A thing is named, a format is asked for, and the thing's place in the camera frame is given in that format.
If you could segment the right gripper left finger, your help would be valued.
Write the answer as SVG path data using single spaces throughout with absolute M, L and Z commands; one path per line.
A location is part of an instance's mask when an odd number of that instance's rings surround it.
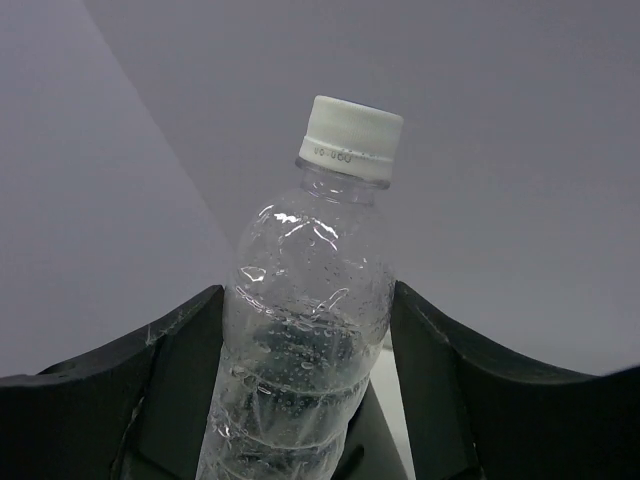
M 4 479 L 193 479 L 224 290 L 35 375 L 1 380 Z

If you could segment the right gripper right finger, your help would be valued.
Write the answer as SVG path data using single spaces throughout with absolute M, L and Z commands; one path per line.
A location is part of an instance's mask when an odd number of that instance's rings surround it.
M 398 283 L 391 336 L 420 479 L 635 479 L 639 371 L 590 375 L 475 332 Z

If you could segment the clear bottle without label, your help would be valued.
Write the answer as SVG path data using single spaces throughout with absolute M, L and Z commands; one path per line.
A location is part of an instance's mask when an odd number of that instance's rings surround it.
M 300 184 L 241 236 L 197 477 L 328 479 L 390 326 L 395 275 L 376 207 L 401 116 L 318 96 Z

